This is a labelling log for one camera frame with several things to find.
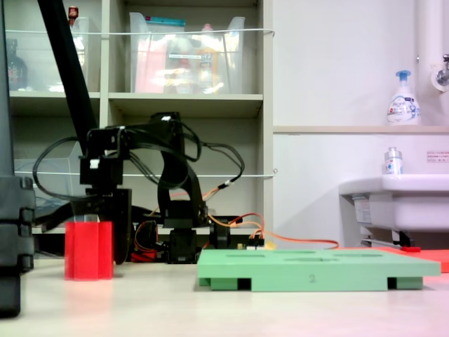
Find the green foam tray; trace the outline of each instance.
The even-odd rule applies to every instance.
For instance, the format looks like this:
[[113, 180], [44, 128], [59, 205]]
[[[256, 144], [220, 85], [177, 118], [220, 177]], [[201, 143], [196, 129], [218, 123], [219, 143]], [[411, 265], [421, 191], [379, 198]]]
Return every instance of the green foam tray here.
[[212, 250], [198, 261], [200, 286], [212, 290], [380, 291], [421, 289], [440, 264], [386, 251]]

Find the soap dispenser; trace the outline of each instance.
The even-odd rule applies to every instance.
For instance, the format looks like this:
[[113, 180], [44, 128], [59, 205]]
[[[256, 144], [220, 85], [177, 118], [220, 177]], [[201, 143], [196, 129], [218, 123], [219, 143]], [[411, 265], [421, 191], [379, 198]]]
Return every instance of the soap dispenser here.
[[421, 109], [415, 95], [408, 86], [407, 77], [411, 75], [408, 70], [396, 73], [399, 77], [399, 88], [391, 100], [387, 114], [389, 125], [420, 125]]

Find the clear plastic bin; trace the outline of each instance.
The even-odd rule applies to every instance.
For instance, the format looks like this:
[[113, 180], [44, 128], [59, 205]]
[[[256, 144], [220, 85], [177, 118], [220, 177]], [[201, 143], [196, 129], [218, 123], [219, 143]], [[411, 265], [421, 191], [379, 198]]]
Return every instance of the clear plastic bin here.
[[[72, 28], [88, 90], [99, 91], [100, 36], [83, 34], [91, 31], [89, 18], [76, 19]], [[64, 92], [47, 34], [7, 32], [6, 38], [10, 90]]]
[[[228, 30], [243, 29], [234, 18]], [[148, 32], [130, 13], [131, 32]], [[131, 35], [131, 92], [242, 93], [243, 32]]]
[[[44, 159], [39, 165], [39, 181], [49, 191], [71, 196], [85, 195], [86, 186], [79, 183], [79, 144], [73, 147], [68, 158]], [[17, 176], [27, 176], [33, 179], [32, 170], [35, 159], [15, 159], [14, 171]], [[36, 216], [42, 216], [56, 210], [67, 203], [65, 200], [44, 194], [34, 185], [36, 193]]]

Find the table surface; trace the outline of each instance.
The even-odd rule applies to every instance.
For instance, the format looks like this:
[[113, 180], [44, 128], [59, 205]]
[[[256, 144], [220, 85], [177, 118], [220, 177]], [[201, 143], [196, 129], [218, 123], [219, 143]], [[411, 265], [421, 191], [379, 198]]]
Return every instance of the table surface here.
[[212, 292], [195, 265], [129, 263], [113, 280], [68, 282], [63, 260], [35, 262], [1, 337], [449, 336], [449, 274], [421, 291]]

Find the red block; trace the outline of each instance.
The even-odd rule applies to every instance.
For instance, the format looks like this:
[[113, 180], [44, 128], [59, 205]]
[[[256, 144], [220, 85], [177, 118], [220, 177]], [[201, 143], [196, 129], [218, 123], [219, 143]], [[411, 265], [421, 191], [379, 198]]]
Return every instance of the red block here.
[[92, 281], [113, 274], [112, 223], [66, 223], [65, 279]]

